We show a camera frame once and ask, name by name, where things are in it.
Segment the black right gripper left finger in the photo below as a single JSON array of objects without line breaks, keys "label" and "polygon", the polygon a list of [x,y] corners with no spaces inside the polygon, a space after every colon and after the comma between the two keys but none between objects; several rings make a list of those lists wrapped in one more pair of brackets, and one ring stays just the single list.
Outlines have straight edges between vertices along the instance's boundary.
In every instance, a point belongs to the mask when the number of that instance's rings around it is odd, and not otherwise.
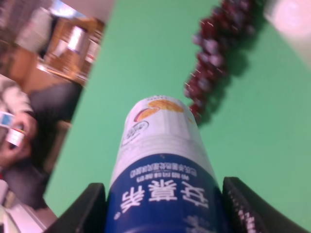
[{"label": "black right gripper left finger", "polygon": [[103,183],[90,183],[76,201],[50,226],[49,233],[102,233],[106,218]]}]

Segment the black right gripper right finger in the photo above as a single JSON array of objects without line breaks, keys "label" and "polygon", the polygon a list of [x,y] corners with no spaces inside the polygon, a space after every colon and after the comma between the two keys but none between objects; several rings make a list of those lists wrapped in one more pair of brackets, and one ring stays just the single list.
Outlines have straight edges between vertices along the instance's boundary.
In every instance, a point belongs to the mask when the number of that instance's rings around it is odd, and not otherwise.
[{"label": "black right gripper right finger", "polygon": [[235,233],[307,233],[237,177],[223,180],[223,201]]}]

